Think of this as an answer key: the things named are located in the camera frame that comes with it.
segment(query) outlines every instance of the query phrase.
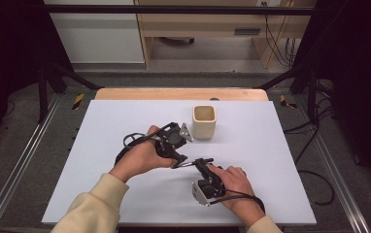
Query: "cream sweater sleeve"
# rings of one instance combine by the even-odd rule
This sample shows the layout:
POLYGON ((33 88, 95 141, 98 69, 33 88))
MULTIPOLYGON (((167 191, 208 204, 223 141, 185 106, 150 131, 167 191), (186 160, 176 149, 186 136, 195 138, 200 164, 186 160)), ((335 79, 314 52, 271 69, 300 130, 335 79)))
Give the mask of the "cream sweater sleeve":
POLYGON ((110 174, 73 201, 52 232, 116 232, 119 207, 128 186, 110 174))
POLYGON ((270 216, 264 216, 256 221, 247 231, 247 233, 281 233, 282 231, 273 222, 270 216))

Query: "beige cup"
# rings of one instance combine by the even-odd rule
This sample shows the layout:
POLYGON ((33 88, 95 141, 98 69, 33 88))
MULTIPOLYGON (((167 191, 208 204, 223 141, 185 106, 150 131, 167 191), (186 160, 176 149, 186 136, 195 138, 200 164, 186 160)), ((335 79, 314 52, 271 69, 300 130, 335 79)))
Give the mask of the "beige cup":
POLYGON ((192 136, 211 139, 216 129, 216 109, 210 105, 198 105, 192 110, 192 136))

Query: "hand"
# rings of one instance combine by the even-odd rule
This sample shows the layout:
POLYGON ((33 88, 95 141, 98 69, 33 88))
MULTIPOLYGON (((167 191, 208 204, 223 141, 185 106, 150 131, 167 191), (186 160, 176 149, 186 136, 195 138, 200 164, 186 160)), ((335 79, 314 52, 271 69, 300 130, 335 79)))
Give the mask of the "hand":
MULTIPOLYGON (((213 165, 207 165, 207 167, 210 171, 221 178, 226 189, 254 196, 252 185, 247 179, 246 173, 240 167, 228 167, 226 170, 222 170, 213 165)), ((224 197, 233 195, 239 194, 227 191, 224 197)), ((235 216, 241 219, 248 227, 252 226, 256 221, 265 216, 258 204, 251 199, 231 199, 221 203, 228 208, 228 210, 234 213, 235 216)))
MULTIPOLYGON (((153 125, 147 133, 151 134, 156 130, 158 130, 158 127, 153 125)), ((110 171, 110 174, 126 183, 130 178, 154 168, 173 166, 177 161, 158 156, 154 143, 153 140, 147 140, 129 150, 110 171)))

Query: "power outlet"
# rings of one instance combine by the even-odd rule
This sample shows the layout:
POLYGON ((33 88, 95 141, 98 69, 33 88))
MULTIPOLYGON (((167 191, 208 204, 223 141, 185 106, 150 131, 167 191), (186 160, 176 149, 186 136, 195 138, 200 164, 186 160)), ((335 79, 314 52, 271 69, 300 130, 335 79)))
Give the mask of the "power outlet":
POLYGON ((279 7, 282 0, 257 0, 255 3, 256 7, 279 7))

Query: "white tabletop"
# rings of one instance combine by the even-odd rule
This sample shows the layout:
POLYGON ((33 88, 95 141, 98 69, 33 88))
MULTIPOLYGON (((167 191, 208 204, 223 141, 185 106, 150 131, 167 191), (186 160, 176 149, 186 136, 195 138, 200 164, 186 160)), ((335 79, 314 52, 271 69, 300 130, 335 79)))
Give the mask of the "white tabletop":
MULTIPOLYGON (((91 101, 42 222, 58 222, 79 193, 90 191, 110 171, 125 135, 170 122, 191 128, 192 107, 204 104, 216 107, 215 136, 178 152, 188 161, 213 157, 217 166, 242 167, 276 223, 315 224, 272 102, 178 100, 91 101)), ((222 204, 205 207, 194 200, 191 182, 199 179, 194 167, 157 169, 131 179, 119 225, 242 225, 222 204)))

